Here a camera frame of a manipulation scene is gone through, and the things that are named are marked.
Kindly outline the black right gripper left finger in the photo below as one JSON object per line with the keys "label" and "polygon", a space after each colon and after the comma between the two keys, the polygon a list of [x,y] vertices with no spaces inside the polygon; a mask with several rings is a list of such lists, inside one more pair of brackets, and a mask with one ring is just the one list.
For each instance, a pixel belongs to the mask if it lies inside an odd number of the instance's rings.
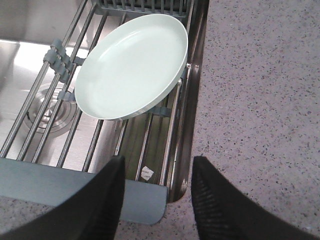
{"label": "black right gripper left finger", "polygon": [[112,156],[103,169],[68,200],[2,240],[113,240],[125,193],[125,158]]}

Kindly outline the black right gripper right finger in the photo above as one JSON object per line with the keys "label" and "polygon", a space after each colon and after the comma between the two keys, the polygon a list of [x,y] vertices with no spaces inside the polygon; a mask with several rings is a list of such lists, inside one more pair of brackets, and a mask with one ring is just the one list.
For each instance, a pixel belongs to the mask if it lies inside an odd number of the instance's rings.
{"label": "black right gripper right finger", "polygon": [[205,156],[193,159],[191,198],[201,240],[316,240],[232,185]]}

